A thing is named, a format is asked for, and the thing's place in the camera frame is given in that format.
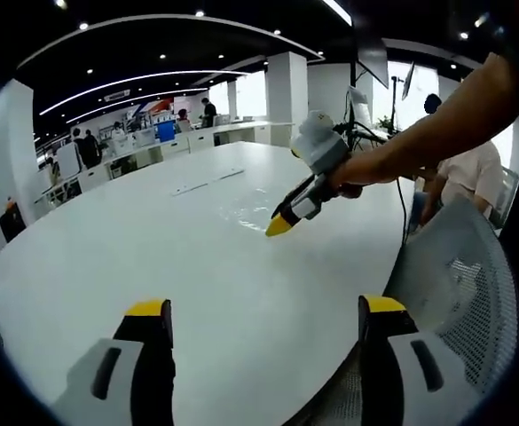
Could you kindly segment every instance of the window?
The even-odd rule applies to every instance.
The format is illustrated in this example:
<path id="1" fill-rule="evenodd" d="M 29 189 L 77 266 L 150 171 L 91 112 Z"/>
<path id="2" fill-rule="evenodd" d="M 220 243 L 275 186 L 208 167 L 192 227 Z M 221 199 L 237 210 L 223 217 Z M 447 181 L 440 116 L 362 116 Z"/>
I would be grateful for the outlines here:
<path id="1" fill-rule="evenodd" d="M 267 115 L 265 72 L 243 75 L 235 81 L 237 116 Z"/>
<path id="2" fill-rule="evenodd" d="M 216 84 L 209 88 L 209 101 L 216 106 L 218 114 L 230 113 L 230 102 L 227 98 L 227 83 Z"/>
<path id="3" fill-rule="evenodd" d="M 405 80 L 411 64 L 402 62 L 389 62 L 389 78 L 396 76 Z M 405 100 L 403 97 L 404 83 L 397 83 L 395 103 L 395 128 L 405 130 L 422 117 L 425 113 L 425 98 L 430 93 L 438 95 L 438 73 L 435 69 L 415 66 L 411 88 Z M 381 83 L 374 79 L 374 103 L 372 117 L 374 124 L 383 117 L 391 117 L 391 103 L 393 101 L 393 82 L 389 81 L 389 89 L 385 89 Z"/>

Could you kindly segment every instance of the oval table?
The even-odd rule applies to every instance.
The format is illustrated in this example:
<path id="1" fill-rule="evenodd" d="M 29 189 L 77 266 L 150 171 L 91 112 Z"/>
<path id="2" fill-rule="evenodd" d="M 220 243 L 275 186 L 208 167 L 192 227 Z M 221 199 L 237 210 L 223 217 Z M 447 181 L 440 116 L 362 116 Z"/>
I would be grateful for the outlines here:
<path id="1" fill-rule="evenodd" d="M 177 426 L 280 425 L 358 339 L 358 296 L 385 289 L 402 240 L 396 184 L 335 199 L 266 238 L 308 176 L 288 149 L 239 142 L 84 193 L 0 252 L 0 332 L 51 405 L 70 367 L 136 302 L 173 306 Z M 407 208 L 413 183 L 402 182 Z"/>

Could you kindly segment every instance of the human hand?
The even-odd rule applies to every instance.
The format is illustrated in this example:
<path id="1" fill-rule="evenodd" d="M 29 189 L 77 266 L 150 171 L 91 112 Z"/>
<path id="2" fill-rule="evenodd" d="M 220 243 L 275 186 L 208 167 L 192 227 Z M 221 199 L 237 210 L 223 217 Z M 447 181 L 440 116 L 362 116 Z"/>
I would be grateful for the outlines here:
<path id="1" fill-rule="evenodd" d="M 329 177 L 330 185 L 339 190 L 342 184 L 364 186 L 389 182 L 381 176 L 381 153 L 379 149 L 354 154 L 341 164 Z"/>
<path id="2" fill-rule="evenodd" d="M 337 192 L 341 197 L 349 199 L 359 198 L 362 194 L 362 191 L 364 191 L 363 186 L 348 183 L 341 184 L 337 188 Z"/>

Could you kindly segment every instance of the ceiling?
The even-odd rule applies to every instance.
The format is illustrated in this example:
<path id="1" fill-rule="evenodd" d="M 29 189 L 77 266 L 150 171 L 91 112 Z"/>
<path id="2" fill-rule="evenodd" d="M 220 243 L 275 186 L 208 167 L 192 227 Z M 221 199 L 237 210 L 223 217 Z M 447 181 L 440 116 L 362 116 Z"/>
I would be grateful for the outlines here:
<path id="1" fill-rule="evenodd" d="M 338 0 L 338 3 L 349 8 L 349 1 Z M 11 7 L 0 4 L 0 30 L 9 29 L 9 36 L 0 37 L 0 83 L 15 76 L 35 91 L 37 136 L 46 133 L 53 136 L 67 130 L 66 120 L 105 105 L 105 101 L 98 102 L 98 99 L 116 91 L 130 89 L 133 98 L 209 86 L 209 83 L 194 86 L 208 74 L 155 77 L 96 91 L 39 115 L 63 99 L 102 84 L 169 71 L 220 70 L 245 59 L 289 50 L 308 60 L 318 59 L 314 52 L 323 51 L 327 62 L 347 62 L 352 49 L 351 27 L 322 0 L 185 0 L 176 3 L 66 0 L 66 3 L 65 10 L 60 9 L 55 0 L 18 1 Z M 352 3 L 355 8 L 348 10 L 355 20 L 367 17 L 374 33 L 381 37 L 430 44 L 479 61 L 487 54 L 485 45 L 476 43 L 473 37 L 466 42 L 458 38 L 458 33 L 470 28 L 478 14 L 476 9 L 461 5 L 469 2 L 356 0 Z M 95 28 L 100 22 L 146 14 L 193 17 L 197 10 L 205 11 L 206 17 L 239 22 L 269 33 L 280 29 L 283 37 L 311 52 L 272 35 L 205 20 L 133 20 Z M 75 32 L 84 21 L 90 24 L 86 31 L 78 31 L 17 68 L 46 44 Z M 391 51 L 389 56 L 404 59 L 407 53 Z M 419 61 L 441 67 L 453 78 L 468 72 L 452 70 L 450 62 L 439 62 L 427 55 L 421 55 Z M 263 68 L 263 60 L 259 59 L 238 70 Z M 221 75 L 214 82 L 233 78 L 233 75 Z"/>

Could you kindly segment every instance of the blue container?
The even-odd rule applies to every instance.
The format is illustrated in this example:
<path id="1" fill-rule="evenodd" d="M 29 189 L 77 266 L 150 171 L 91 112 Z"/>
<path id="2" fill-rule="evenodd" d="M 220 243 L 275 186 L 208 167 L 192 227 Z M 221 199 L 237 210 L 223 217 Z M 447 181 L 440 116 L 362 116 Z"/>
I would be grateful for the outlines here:
<path id="1" fill-rule="evenodd" d="M 161 142 L 167 142 L 169 140 L 174 140 L 174 121 L 170 120 L 168 122 L 159 122 L 157 125 L 157 130 L 159 131 L 159 139 Z"/>

